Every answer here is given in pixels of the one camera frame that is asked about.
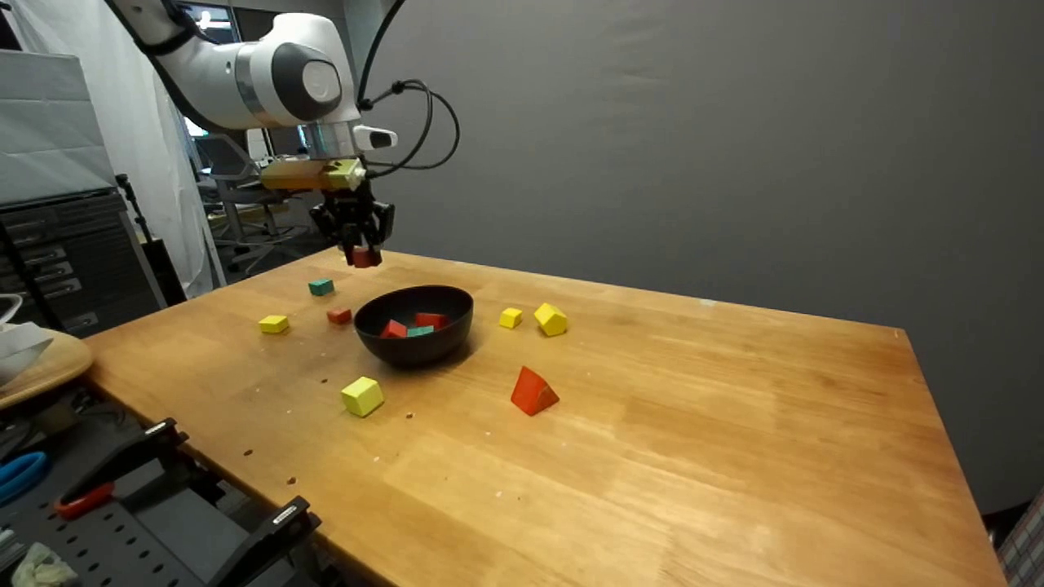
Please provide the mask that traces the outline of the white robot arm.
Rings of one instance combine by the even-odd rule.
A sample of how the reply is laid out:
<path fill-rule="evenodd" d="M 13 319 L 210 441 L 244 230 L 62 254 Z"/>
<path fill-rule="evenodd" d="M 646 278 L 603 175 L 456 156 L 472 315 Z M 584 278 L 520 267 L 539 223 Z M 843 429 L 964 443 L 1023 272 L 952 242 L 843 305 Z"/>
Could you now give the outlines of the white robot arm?
<path fill-rule="evenodd" d="M 394 135 L 361 122 L 342 36 L 328 17 L 279 15 L 260 40 L 210 43 L 175 0 L 106 3 L 201 129 L 305 129 L 306 156 L 279 168 L 279 188 L 319 194 L 319 233 L 352 267 L 382 265 L 394 210 L 371 197 L 361 154 Z"/>

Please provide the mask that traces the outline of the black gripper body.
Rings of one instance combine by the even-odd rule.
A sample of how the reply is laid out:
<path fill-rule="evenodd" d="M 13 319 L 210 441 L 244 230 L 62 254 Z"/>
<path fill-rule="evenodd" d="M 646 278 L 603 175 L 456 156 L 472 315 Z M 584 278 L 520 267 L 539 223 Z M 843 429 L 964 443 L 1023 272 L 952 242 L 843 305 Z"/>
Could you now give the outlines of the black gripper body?
<path fill-rule="evenodd" d="M 371 194 L 328 194 L 309 210 L 309 219 L 333 245 L 380 249 L 392 234 L 394 210 Z"/>

